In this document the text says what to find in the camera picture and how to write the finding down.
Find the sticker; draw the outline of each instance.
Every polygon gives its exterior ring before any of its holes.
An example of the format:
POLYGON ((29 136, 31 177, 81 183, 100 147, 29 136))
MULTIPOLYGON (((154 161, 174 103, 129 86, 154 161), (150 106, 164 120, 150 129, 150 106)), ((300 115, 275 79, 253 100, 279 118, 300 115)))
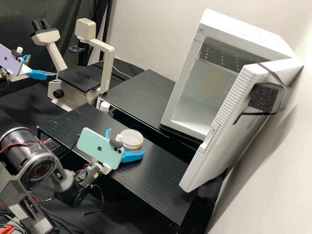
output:
POLYGON ((25 196, 19 203, 23 207, 24 211, 33 219, 37 220, 41 217, 36 207, 30 201, 29 197, 25 196))
POLYGON ((110 80, 106 81, 105 89, 108 89, 110 86, 110 80))
POLYGON ((27 214, 23 211, 23 209, 18 204, 9 206, 9 209, 19 220, 22 220, 28 217, 27 214))
POLYGON ((59 169, 55 169, 53 173, 60 181, 64 179, 62 174, 59 172, 59 169))

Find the small white bottle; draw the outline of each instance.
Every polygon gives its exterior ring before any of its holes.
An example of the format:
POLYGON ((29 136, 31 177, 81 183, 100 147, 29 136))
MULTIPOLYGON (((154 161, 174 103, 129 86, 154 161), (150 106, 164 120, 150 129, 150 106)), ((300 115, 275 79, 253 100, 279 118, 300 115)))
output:
POLYGON ((112 112, 110 112, 110 104, 106 101, 101 102, 100 104, 100 111, 102 111, 103 113, 109 115, 110 117, 114 117, 114 114, 112 112))

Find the white knob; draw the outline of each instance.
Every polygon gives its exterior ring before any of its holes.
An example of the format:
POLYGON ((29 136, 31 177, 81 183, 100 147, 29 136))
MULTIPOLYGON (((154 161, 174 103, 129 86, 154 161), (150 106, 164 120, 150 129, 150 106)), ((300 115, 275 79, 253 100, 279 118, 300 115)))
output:
POLYGON ((116 141, 121 142, 123 140, 123 136, 121 134, 117 134, 116 141))
POLYGON ((101 102, 100 110, 103 112, 108 112, 110 110, 110 104, 106 101, 101 102))
POLYGON ((17 47, 16 52, 18 52, 20 54, 23 53, 23 48, 22 47, 17 47))

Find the smartphone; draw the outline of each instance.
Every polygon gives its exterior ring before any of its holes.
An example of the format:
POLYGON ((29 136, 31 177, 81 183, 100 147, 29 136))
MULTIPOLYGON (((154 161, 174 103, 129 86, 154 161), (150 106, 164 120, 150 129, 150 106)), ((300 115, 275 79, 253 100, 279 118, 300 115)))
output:
POLYGON ((17 76, 23 66, 23 58, 15 57, 11 50, 0 44, 0 66, 5 68, 9 73, 17 76))
POLYGON ((108 139, 89 128, 82 129, 77 148, 113 170, 118 168, 124 155, 123 147, 113 147, 108 139))

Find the white wall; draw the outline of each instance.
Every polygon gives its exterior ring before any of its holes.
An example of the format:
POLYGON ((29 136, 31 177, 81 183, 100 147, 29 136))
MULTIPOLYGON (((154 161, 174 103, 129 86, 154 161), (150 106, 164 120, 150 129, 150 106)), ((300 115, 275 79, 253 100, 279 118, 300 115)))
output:
POLYGON ((114 2, 108 43, 116 57, 176 81, 206 8, 280 34, 294 47, 306 27, 302 9, 309 0, 114 2))
MULTIPOLYGON (((280 30, 293 42, 305 67, 286 110, 269 118, 235 166, 208 234, 312 233, 312 17, 307 15, 312 2, 296 3, 302 12, 294 24, 306 27, 289 29, 282 21, 272 22, 272 31, 280 30)), ((283 9, 279 16, 291 10, 283 9)))
POLYGON ((118 58, 176 80, 205 8, 281 35, 306 64, 286 110, 235 167, 207 233, 312 233, 310 0, 117 0, 108 42, 118 58))

